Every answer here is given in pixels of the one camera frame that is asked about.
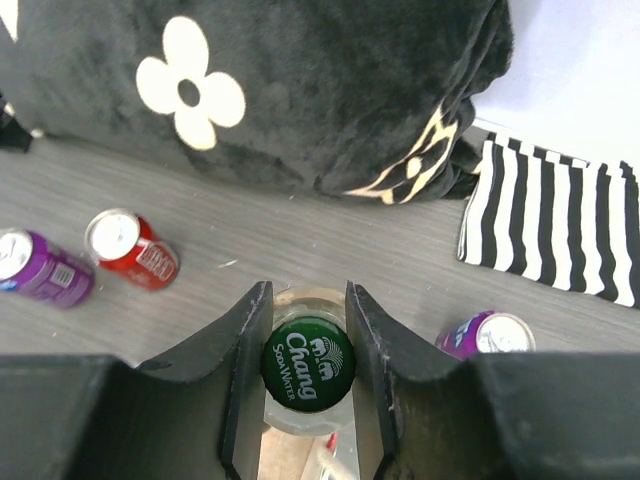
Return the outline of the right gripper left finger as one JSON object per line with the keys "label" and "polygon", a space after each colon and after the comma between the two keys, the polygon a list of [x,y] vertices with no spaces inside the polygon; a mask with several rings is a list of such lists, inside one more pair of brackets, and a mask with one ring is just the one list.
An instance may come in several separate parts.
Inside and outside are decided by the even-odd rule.
{"label": "right gripper left finger", "polygon": [[1,360],[5,479],[253,479],[273,287],[132,367],[112,355]]}

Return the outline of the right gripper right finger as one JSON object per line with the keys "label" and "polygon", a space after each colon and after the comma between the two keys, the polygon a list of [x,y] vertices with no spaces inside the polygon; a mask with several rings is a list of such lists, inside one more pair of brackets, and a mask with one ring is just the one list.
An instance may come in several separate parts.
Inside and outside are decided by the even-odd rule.
{"label": "right gripper right finger", "polygon": [[635,353],[502,353],[464,361],[345,291],[364,479],[635,479]]}

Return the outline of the purple soda can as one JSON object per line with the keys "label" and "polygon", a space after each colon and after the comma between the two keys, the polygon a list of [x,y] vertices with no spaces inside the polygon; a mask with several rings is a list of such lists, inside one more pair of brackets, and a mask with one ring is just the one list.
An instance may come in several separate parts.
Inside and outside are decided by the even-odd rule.
{"label": "purple soda can", "polygon": [[435,346],[459,360],[477,354],[536,350],[534,335],[521,318],[493,310],[481,312],[459,326],[441,332]]}

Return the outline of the clear glass bottle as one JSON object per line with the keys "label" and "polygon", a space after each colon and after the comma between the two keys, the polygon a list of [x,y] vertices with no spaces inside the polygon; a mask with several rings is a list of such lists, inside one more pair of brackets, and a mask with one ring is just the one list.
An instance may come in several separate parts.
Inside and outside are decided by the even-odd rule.
{"label": "clear glass bottle", "polygon": [[346,333],[345,294],[295,287],[277,293],[273,307],[261,357],[265,423],[306,437],[351,425],[356,359]]}

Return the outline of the red cola can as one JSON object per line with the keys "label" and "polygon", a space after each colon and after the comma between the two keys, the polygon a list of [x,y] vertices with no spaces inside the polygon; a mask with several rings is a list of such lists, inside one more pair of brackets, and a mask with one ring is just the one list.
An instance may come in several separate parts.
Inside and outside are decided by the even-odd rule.
{"label": "red cola can", "polygon": [[128,282],[158,291],[178,276],[179,258],[141,215],[124,208],[112,208],[95,216],[84,234],[91,260]]}

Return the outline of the purple can at left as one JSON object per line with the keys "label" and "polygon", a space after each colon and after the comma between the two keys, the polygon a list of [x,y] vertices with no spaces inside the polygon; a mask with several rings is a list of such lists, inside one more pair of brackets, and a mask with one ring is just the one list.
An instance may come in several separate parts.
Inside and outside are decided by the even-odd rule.
{"label": "purple can at left", "polygon": [[59,309],[86,300],[94,268],[44,236],[25,229],[1,230],[1,290]]}

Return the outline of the black white striped cloth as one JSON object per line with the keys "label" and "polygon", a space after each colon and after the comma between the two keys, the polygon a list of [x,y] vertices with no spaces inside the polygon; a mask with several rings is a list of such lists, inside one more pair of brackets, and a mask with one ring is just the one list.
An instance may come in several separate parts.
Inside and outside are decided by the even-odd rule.
{"label": "black white striped cloth", "polygon": [[458,241],[460,261],[639,306],[639,170],[492,133]]}

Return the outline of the black floral plush blanket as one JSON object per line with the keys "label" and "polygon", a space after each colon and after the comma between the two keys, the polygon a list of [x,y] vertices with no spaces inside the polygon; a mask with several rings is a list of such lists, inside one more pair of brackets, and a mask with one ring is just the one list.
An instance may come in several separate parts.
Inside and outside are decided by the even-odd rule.
{"label": "black floral plush blanket", "polygon": [[5,1],[1,114],[205,177],[402,205],[461,199],[505,1]]}

